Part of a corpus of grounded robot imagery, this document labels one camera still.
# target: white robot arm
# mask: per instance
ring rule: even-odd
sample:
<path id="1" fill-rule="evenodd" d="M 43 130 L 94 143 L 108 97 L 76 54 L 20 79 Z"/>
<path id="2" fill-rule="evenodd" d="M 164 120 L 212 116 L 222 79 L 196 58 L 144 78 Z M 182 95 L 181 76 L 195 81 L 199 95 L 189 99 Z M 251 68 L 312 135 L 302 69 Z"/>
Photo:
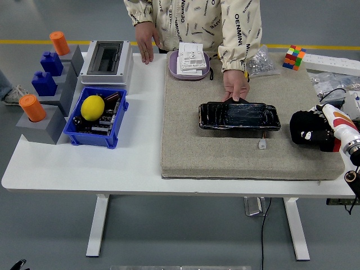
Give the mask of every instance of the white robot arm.
<path id="1" fill-rule="evenodd" d="M 330 104 L 318 105 L 317 109 L 323 112 L 334 136 L 341 141 L 344 153 L 355 166 L 360 166 L 360 133 L 350 117 Z"/>

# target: clear plastic wrap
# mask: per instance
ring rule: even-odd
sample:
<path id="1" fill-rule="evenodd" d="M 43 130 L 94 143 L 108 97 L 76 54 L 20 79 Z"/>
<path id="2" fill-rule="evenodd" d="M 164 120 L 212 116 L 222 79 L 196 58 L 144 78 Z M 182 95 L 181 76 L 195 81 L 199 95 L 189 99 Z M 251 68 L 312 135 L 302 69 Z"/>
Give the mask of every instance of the clear plastic wrap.
<path id="1" fill-rule="evenodd" d="M 309 75 L 321 104 L 330 101 L 342 101 L 345 98 L 345 91 L 360 91 L 360 79 L 358 76 L 331 72 Z"/>
<path id="2" fill-rule="evenodd" d="M 246 71 L 250 78 L 281 74 L 281 70 L 269 57 L 266 45 L 262 45 L 256 55 L 246 63 Z"/>

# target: yellow floor line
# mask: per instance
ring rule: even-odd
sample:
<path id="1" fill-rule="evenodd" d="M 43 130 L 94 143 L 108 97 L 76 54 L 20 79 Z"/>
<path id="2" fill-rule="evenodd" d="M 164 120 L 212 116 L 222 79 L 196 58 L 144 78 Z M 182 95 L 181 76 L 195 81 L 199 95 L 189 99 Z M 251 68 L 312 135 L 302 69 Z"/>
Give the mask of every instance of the yellow floor line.
<path id="1" fill-rule="evenodd" d="M 68 40 L 68 44 L 89 45 L 88 40 Z M 0 44 L 24 44 L 24 45 L 37 45 L 37 44 L 52 44 L 51 40 L 17 40 L 17 39 L 0 39 Z M 132 46 L 137 46 L 137 42 L 131 41 Z M 266 44 L 268 48 L 287 49 L 292 44 Z M 335 51 L 360 51 L 360 46 L 322 46 L 322 45 L 299 45 L 301 48 L 313 50 L 335 50 Z"/>

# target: hand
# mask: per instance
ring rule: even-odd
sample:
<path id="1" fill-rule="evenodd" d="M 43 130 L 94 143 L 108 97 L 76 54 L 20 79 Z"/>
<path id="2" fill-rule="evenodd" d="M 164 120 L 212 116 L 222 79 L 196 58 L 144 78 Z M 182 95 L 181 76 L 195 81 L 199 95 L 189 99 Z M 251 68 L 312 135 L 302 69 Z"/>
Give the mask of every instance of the hand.
<path id="1" fill-rule="evenodd" d="M 240 70 L 226 70 L 224 72 L 224 87 L 225 94 L 222 102 L 232 97 L 234 101 L 239 101 L 239 98 L 246 99 L 250 86 L 248 79 L 245 78 L 244 73 Z"/>
<path id="2" fill-rule="evenodd" d="M 154 59 L 154 51 L 152 50 L 152 40 L 160 48 L 160 39 L 155 25 L 150 21 L 141 22 L 135 25 L 135 38 L 137 46 L 141 53 L 141 60 L 146 65 Z"/>

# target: rubik's cube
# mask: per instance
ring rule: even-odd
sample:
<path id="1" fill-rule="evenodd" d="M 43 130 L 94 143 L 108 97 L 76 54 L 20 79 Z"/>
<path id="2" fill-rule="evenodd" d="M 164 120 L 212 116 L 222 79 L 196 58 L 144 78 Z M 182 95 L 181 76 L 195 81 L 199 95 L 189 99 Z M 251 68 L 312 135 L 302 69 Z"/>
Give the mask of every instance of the rubik's cube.
<path id="1" fill-rule="evenodd" d="M 299 70 L 300 64 L 305 56 L 306 49 L 291 45 L 286 53 L 282 66 L 288 69 Z"/>

